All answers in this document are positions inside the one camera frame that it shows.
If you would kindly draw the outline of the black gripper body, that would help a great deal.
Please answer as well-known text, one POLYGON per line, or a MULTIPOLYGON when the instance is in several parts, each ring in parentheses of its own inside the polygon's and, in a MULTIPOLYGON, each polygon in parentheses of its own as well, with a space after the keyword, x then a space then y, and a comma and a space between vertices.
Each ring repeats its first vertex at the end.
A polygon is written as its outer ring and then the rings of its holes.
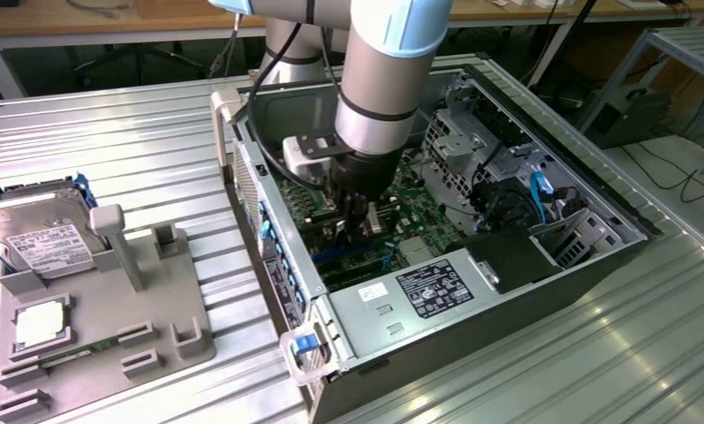
POLYGON ((344 208, 378 201, 392 184, 402 151, 384 155, 352 152, 331 159, 328 188, 344 208))

